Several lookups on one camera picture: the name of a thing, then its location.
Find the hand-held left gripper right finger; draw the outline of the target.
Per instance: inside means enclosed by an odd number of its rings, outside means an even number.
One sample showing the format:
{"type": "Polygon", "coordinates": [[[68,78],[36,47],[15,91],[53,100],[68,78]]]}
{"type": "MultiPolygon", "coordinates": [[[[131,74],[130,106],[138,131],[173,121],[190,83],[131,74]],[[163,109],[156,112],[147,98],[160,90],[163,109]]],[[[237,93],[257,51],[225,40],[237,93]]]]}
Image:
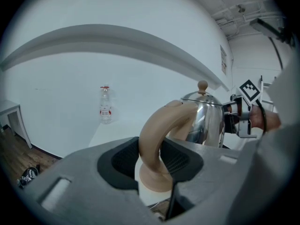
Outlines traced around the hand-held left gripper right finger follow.
{"type": "Polygon", "coordinates": [[[230,211],[257,143],[240,151],[165,138],[161,158],[173,179],[165,225],[230,225],[230,211]]]}

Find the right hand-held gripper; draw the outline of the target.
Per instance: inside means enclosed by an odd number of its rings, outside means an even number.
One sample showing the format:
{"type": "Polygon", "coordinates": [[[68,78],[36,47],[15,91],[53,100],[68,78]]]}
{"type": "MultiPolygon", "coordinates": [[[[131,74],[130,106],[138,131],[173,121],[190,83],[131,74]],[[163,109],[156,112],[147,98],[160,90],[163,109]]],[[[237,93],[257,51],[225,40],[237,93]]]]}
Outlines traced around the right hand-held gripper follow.
{"type": "Polygon", "coordinates": [[[239,137],[253,137],[251,134],[250,112],[252,105],[260,97],[261,91],[251,80],[237,87],[230,101],[222,104],[225,117],[225,133],[239,137]]]}

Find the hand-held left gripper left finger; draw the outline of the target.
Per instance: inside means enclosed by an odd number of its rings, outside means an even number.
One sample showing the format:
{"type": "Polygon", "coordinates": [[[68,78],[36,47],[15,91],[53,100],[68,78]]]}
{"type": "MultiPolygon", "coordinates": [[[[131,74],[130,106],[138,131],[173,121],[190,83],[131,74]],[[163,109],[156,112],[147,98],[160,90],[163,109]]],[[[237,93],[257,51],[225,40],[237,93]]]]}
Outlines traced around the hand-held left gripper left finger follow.
{"type": "Polygon", "coordinates": [[[37,176],[24,194],[53,225],[163,225],[139,197],[138,158],[137,137],[85,148],[37,176]]]}

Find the stainless steel pot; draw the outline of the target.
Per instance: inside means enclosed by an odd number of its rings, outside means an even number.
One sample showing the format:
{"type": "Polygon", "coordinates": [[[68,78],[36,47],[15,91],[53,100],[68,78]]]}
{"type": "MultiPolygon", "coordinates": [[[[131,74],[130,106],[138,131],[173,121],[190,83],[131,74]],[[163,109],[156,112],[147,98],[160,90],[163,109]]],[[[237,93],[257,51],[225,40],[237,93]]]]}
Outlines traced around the stainless steel pot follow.
{"type": "Polygon", "coordinates": [[[182,141],[221,147],[225,133],[222,104],[206,92],[205,80],[198,82],[198,91],[181,100],[173,100],[154,112],[143,126],[139,136],[139,154],[142,165],[139,177],[142,184],[154,192],[171,190],[171,173],[162,161],[162,143],[165,137],[182,141]]]}

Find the person's right forearm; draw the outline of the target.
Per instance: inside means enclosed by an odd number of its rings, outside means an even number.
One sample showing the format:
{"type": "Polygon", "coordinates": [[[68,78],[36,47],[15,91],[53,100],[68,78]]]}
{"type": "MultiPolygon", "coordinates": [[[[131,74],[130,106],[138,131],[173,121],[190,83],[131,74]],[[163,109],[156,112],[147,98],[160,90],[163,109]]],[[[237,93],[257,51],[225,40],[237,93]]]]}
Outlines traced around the person's right forearm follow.
{"type": "MultiPolygon", "coordinates": [[[[277,129],[281,126],[281,121],[277,113],[266,110],[265,114],[266,114],[266,130],[265,130],[266,132],[277,129]]],[[[251,126],[253,128],[260,128],[264,130],[263,114],[261,109],[256,105],[252,106],[250,112],[250,121],[251,121],[251,126]]]]}

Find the metal ladder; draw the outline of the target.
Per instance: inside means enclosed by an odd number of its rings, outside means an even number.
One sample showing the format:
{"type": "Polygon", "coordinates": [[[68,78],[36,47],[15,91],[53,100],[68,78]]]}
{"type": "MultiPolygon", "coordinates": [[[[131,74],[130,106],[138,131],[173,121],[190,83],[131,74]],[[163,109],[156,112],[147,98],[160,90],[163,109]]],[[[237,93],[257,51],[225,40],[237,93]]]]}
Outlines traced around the metal ladder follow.
{"type": "Polygon", "coordinates": [[[274,103],[271,101],[268,95],[268,89],[272,85],[272,81],[265,80],[264,77],[261,75],[260,77],[260,87],[261,87],[261,96],[260,96],[260,103],[262,105],[268,106],[270,110],[274,110],[274,103]]]}

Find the person's white shirt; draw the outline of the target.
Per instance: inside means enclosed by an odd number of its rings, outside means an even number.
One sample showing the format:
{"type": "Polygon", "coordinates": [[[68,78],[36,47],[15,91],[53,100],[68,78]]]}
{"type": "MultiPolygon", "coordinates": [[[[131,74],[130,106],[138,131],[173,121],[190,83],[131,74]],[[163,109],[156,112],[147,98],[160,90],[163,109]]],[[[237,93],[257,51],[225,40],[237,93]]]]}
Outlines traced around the person's white shirt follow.
{"type": "Polygon", "coordinates": [[[300,48],[269,96],[280,125],[257,143],[229,225],[300,225],[300,48]]]}

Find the clear plastic bottle red cap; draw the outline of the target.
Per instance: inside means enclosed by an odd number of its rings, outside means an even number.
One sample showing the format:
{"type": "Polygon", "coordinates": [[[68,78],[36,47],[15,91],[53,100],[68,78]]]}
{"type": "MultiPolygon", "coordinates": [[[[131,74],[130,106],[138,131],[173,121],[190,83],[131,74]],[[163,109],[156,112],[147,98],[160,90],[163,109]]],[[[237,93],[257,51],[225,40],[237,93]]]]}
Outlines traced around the clear plastic bottle red cap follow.
{"type": "Polygon", "coordinates": [[[111,100],[110,100],[110,87],[108,85],[101,87],[100,97],[100,118],[102,124],[109,124],[112,120],[111,115],[111,100]]]}

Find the white side table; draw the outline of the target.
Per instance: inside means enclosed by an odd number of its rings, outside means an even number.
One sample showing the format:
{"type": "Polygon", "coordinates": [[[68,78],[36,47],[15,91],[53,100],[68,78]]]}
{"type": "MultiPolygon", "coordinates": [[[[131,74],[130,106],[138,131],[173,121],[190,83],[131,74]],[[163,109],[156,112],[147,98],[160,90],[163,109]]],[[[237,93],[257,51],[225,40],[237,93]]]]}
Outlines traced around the white side table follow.
{"type": "Polygon", "coordinates": [[[32,149],[31,142],[29,140],[26,129],[24,127],[23,119],[22,119],[22,116],[21,116],[20,105],[17,104],[17,103],[12,102],[10,100],[0,101],[0,116],[2,116],[2,115],[7,116],[8,122],[9,122],[10,127],[11,127],[11,131],[12,131],[13,135],[15,135],[15,130],[14,130],[13,123],[12,123],[12,120],[11,120],[11,114],[13,114],[13,113],[17,114],[19,125],[20,125],[22,133],[24,135],[24,139],[25,139],[28,147],[30,149],[32,149]]]}

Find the wall notice panel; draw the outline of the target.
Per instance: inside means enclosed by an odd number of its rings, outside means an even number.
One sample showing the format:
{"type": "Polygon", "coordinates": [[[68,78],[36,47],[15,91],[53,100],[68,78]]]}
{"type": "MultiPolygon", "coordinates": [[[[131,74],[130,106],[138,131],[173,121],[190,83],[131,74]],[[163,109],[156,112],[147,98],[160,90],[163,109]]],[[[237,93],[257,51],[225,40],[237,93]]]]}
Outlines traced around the wall notice panel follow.
{"type": "Polygon", "coordinates": [[[222,46],[220,46],[220,52],[221,52],[221,69],[222,72],[227,75],[227,54],[225,53],[222,46]]]}

